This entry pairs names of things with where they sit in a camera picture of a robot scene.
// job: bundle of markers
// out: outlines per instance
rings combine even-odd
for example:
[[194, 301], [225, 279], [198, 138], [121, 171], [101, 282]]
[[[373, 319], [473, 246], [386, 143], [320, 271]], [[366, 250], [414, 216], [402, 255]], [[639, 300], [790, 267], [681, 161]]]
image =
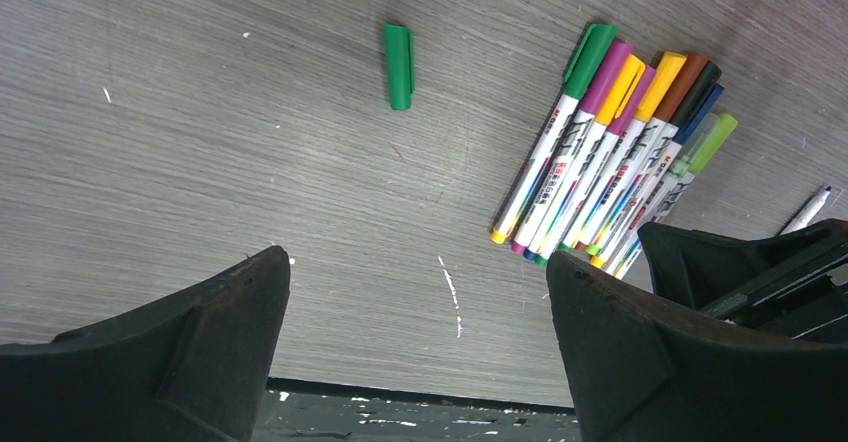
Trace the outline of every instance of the bundle of markers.
[[710, 114], [721, 70], [700, 54], [666, 52], [656, 68], [594, 24], [492, 231], [546, 265], [557, 250], [592, 255], [621, 278], [641, 253], [636, 231], [663, 220], [736, 128]]

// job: dark floor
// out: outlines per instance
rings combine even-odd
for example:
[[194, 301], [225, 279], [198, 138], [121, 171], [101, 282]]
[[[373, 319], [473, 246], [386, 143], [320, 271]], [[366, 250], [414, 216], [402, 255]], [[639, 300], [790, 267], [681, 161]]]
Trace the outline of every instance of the dark floor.
[[253, 442], [581, 440], [578, 420], [565, 408], [281, 380], [269, 386], [291, 391], [266, 391]]

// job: brown marker cap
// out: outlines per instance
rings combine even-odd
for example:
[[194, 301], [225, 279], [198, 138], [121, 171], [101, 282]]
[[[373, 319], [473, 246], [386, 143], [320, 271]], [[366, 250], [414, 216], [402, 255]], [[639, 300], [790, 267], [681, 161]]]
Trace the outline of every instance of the brown marker cap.
[[671, 87], [668, 88], [668, 92], [665, 93], [662, 102], [654, 111], [654, 117], [663, 122], [668, 122], [671, 119], [683, 97], [692, 88], [695, 79], [704, 70], [704, 66], [707, 65], [709, 60], [710, 58], [706, 55], [686, 54], [686, 63], [683, 64], [677, 77], [674, 78], [674, 82], [671, 83]]

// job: blue marker cap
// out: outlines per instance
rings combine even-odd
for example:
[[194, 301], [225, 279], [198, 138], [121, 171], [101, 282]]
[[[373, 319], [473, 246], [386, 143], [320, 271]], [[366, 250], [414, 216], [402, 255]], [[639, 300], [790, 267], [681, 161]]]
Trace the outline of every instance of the blue marker cap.
[[724, 86], [721, 84], [716, 84], [713, 86], [713, 89], [710, 91], [709, 95], [701, 102], [701, 106], [698, 108], [698, 111], [695, 112], [695, 115], [687, 122], [680, 130], [677, 131], [677, 134], [671, 139], [673, 142], [677, 142], [680, 145], [686, 143], [689, 140], [689, 137], [695, 133], [695, 130], [701, 124], [701, 121], [704, 120], [704, 117], [710, 113], [713, 106], [719, 97], [721, 97], [722, 92], [724, 92]]

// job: lime green marker cap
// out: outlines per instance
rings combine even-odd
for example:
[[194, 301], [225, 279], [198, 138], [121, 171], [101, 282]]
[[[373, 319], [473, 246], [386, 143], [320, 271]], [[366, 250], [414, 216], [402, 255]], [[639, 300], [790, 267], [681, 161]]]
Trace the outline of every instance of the lime green marker cap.
[[618, 27], [615, 25], [591, 24], [586, 29], [562, 75], [565, 95], [575, 99], [583, 98], [616, 33]]
[[718, 151], [721, 145], [730, 137], [730, 134], [736, 130], [739, 121], [730, 114], [721, 114], [718, 116], [718, 123], [715, 128], [707, 135], [704, 145], [692, 158], [692, 164], [689, 166], [689, 172], [694, 175], [701, 173], [707, 162], [713, 158], [713, 155]]
[[415, 91], [412, 31], [400, 25], [385, 24], [383, 44], [386, 46], [389, 102], [393, 110], [406, 110], [412, 106], [412, 92]]

